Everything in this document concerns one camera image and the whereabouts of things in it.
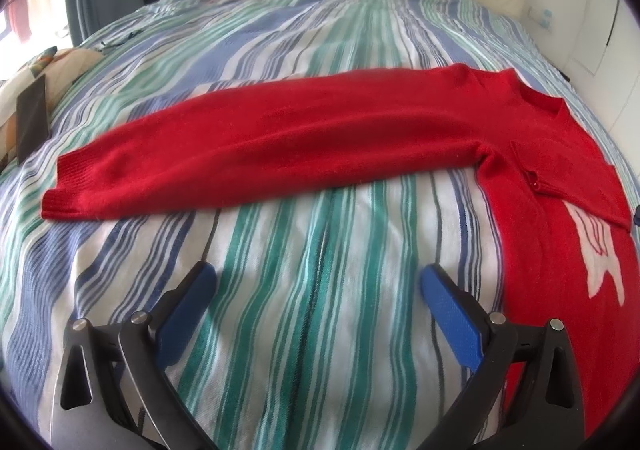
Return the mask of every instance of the red cloth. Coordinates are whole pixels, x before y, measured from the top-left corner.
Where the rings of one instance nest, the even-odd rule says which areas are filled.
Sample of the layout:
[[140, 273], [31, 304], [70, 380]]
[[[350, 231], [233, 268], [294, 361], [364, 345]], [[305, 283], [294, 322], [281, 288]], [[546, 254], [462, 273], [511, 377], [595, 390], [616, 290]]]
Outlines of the red cloth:
[[31, 28], [29, 27], [29, 6], [27, 0], [9, 0], [7, 6], [7, 17], [11, 30], [18, 36], [21, 44], [25, 44], [31, 38]]
[[[476, 163], [504, 250], [506, 314], [565, 322], [590, 432], [638, 366], [631, 214], [615, 169], [564, 101], [525, 86], [514, 70], [363, 70], [196, 97], [60, 157], [42, 216], [229, 207]], [[610, 229], [623, 305], [606, 275], [589, 297], [589, 257], [563, 200]]]

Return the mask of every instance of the pillow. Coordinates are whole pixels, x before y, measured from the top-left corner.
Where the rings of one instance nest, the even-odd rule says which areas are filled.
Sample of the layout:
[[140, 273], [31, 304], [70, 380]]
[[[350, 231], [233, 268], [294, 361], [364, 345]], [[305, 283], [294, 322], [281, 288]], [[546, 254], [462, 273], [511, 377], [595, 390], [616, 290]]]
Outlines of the pillow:
[[68, 49], [59, 52], [44, 69], [47, 110], [52, 112], [71, 85], [102, 58], [100, 52], [91, 49]]
[[[47, 112], [50, 113], [65, 96], [74, 81], [103, 58], [100, 52], [88, 49], [67, 49], [58, 52], [55, 56], [51, 55], [49, 64], [44, 67], [44, 70], [38, 71], [44, 63], [42, 56], [41, 54], [34, 58], [30, 67], [23, 68], [0, 89], [0, 97], [13, 97], [13, 110], [0, 125], [0, 171], [4, 170], [9, 161], [15, 157], [15, 101], [20, 93], [37, 77], [37, 75], [33, 75], [31, 69], [34, 68], [38, 74], [45, 77]], [[5, 94], [5, 88], [8, 85], [12, 86], [12, 91], [10, 94]]]
[[50, 64], [58, 51], [57, 47], [50, 47], [24, 64], [13, 78], [7, 80], [0, 87], [0, 126], [15, 113], [15, 103], [22, 91]]

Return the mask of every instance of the smartphone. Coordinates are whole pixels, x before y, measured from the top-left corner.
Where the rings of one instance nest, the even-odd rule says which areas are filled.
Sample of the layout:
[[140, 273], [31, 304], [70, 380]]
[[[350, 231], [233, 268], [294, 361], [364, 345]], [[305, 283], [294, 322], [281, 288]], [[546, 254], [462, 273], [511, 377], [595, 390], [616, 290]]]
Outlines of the smartphone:
[[49, 115], [45, 77], [39, 76], [18, 96], [15, 107], [15, 138], [18, 165], [49, 138]]

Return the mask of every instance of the metal screw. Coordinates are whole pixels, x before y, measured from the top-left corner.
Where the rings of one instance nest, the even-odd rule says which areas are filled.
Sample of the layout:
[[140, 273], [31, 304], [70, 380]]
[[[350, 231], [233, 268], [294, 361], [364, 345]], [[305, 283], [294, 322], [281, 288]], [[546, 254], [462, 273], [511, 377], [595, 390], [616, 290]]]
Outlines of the metal screw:
[[76, 320], [76, 321], [74, 322], [74, 324], [71, 326], [71, 328], [72, 328], [74, 331], [82, 331], [82, 329], [84, 329], [85, 327], [87, 327], [87, 324], [88, 324], [88, 323], [89, 323], [89, 322], [87, 322], [84, 318], [80, 318], [80, 319], [78, 319], [78, 320]]
[[498, 311], [494, 311], [493, 313], [489, 314], [489, 320], [491, 321], [492, 324], [502, 325], [507, 321], [507, 318], [502, 313], [498, 313]]
[[145, 311], [136, 311], [131, 315], [131, 323], [135, 325], [143, 324], [148, 318], [148, 314]]
[[551, 328], [554, 331], [562, 331], [562, 329], [564, 329], [564, 324], [562, 323], [562, 321], [558, 320], [557, 318], [553, 318], [549, 320], [549, 325], [551, 325]]

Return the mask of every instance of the striped bedspread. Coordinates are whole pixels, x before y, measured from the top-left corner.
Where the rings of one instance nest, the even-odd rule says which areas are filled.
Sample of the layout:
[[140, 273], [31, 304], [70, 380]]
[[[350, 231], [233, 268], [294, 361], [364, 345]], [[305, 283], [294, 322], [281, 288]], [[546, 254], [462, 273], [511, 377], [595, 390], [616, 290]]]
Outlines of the striped bedspread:
[[121, 123], [290, 76], [514, 67], [564, 97], [640, 203], [620, 152], [523, 27], [472, 0], [161, 0], [84, 47], [107, 56], [56, 109], [51, 139], [0, 176], [2, 383], [45, 439], [69, 319], [152, 307], [200, 258], [216, 215], [207, 260], [219, 289], [167, 373], [220, 448], [415, 448], [468, 378], [417, 292], [418, 269], [439, 261], [500, 308], [500, 237], [473, 167], [219, 212], [41, 220], [57, 157]]

